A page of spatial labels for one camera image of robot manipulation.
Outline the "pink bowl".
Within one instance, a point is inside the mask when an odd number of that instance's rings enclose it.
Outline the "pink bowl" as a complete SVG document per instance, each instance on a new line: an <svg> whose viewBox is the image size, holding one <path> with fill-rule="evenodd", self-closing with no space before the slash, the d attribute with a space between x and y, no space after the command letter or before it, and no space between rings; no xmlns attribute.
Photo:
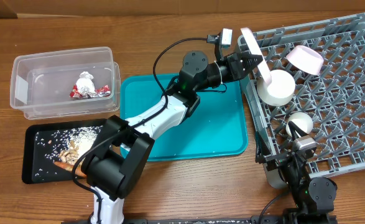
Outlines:
<svg viewBox="0 0 365 224"><path fill-rule="evenodd" d="M304 45L296 46L287 54L286 59L299 70L317 76L324 63L323 57L318 52Z"/></svg>

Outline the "white plate with food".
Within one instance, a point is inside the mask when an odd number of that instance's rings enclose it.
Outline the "white plate with food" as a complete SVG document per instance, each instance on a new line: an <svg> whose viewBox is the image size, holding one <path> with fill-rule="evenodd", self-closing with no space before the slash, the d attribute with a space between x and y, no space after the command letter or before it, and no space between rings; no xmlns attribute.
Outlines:
<svg viewBox="0 0 365 224"><path fill-rule="evenodd" d="M254 55L259 55L262 59L262 62L257 66L259 73L261 74L261 77L265 84L268 86L272 83L272 78L270 75L270 70L266 64L266 61L264 59L264 56L260 50L260 47L257 44L256 38L254 37L254 34L252 31L247 28L241 28L242 35L246 41L246 44L250 50L250 52Z"/></svg>

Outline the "white plastic cup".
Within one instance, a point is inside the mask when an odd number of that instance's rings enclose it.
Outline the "white plastic cup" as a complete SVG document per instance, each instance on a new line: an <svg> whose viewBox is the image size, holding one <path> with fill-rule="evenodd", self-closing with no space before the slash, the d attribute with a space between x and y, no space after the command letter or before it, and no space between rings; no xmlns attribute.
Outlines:
<svg viewBox="0 0 365 224"><path fill-rule="evenodd" d="M306 132L307 134L310 134L313 129L312 118L306 113L296 112L288 118L287 122L289 123L290 121L296 124L302 131Z"/></svg>

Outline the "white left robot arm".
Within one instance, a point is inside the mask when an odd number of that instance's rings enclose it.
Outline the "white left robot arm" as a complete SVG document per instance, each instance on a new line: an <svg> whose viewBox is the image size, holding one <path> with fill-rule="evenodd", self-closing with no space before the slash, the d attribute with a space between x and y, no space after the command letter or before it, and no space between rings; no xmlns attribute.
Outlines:
<svg viewBox="0 0 365 224"><path fill-rule="evenodd" d="M90 223L122 223L124 198L139 180L155 140L194 113L198 92L242 80L262 61L260 55L243 52L209 63L203 52L188 52L157 104L129 119L108 118L81 166L95 196Z"/></svg>

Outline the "red snack wrapper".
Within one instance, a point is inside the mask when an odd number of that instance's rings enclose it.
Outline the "red snack wrapper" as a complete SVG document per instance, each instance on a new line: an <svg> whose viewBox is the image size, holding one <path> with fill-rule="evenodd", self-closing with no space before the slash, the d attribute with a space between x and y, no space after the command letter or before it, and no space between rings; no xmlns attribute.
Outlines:
<svg viewBox="0 0 365 224"><path fill-rule="evenodd" d="M102 88L97 89L97 90L95 90L91 86L74 85L73 89L70 93L70 97L77 98L77 99L101 98L101 97L109 96L110 93L111 93L111 91L107 85L105 85Z"/></svg>

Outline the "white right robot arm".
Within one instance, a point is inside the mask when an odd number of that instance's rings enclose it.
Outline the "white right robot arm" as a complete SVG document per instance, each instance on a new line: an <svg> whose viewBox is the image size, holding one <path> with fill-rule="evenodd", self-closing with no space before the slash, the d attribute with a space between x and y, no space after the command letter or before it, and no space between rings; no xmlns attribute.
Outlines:
<svg viewBox="0 0 365 224"><path fill-rule="evenodd" d="M334 210L337 184L326 177L311 178L307 160L316 151L316 142L295 123L288 122L293 146L287 152L271 155L265 141L255 133L256 162L265 164L268 171L276 170L287 184L287 190L273 198L261 211L251 217L251 223L337 224ZM267 209L278 199L291 194L294 208L286 208L279 216L266 215Z"/></svg>

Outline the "white bowl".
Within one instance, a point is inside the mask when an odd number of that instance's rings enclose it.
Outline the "white bowl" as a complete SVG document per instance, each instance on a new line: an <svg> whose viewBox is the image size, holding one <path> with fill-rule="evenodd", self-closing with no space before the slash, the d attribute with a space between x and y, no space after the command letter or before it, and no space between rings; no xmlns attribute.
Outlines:
<svg viewBox="0 0 365 224"><path fill-rule="evenodd" d="M286 105L292 99L296 87L293 76L284 70L272 70L270 77L270 84L266 84L263 79L257 81L259 98L270 106Z"/></svg>

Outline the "foil ball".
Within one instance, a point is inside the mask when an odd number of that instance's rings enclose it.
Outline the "foil ball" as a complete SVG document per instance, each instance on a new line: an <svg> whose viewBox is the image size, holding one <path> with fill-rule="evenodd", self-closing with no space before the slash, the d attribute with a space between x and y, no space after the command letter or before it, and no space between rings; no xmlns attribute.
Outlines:
<svg viewBox="0 0 365 224"><path fill-rule="evenodd" d="M77 91L81 95L88 95L95 92L95 85L92 81L93 75L89 72L82 72L76 81Z"/></svg>

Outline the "orange carrot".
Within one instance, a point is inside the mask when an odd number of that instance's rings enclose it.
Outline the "orange carrot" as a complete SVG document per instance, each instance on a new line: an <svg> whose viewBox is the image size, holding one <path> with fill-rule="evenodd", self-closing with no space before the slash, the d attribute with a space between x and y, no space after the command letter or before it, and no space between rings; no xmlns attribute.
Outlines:
<svg viewBox="0 0 365 224"><path fill-rule="evenodd" d="M69 163L64 163L64 162L59 162L59 161L55 161L54 164L57 166L57 167L60 167L64 170L67 170L69 172L72 172L72 169L73 169L73 166ZM76 171L75 171L75 174L79 177L82 177L82 178L86 178L86 174L84 174L82 171L81 171L81 164L79 164L76 168Z"/></svg>

